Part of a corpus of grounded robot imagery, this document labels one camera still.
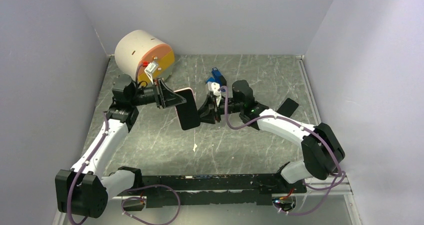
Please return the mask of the pink phone case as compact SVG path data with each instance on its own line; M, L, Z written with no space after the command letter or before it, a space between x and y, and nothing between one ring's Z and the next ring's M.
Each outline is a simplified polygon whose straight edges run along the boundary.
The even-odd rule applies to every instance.
M176 94L185 98L186 102L176 105L176 109L185 109L185 110L196 110L196 97L193 90L190 87L181 88L174 91Z

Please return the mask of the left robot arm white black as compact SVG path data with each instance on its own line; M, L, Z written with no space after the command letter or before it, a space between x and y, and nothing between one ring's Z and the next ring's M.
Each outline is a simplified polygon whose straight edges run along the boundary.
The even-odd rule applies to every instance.
M103 113L96 138L70 169L61 169L55 176L58 210L67 215L71 224L77 224L74 215L83 217L80 224L87 218L99 218L108 201L122 192L137 195L142 191L144 182L139 168L124 166L103 176L118 145L132 130L139 116L138 107L155 104L169 108L186 102L160 77L150 87L141 87L127 74L117 78L112 87L112 103Z

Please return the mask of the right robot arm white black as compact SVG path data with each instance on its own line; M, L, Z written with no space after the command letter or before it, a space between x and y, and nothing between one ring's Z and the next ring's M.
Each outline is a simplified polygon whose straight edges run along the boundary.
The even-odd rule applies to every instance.
M228 95L229 89L217 82L207 82L206 90L206 100L198 110L201 122L215 124L224 118L233 130L251 127L299 147L302 158L288 162L277 172L274 181L278 191L286 193L296 182L307 178L325 180L330 175L343 174L340 163L346 154L328 124L299 122L269 108L255 99L246 80L233 83L232 97Z

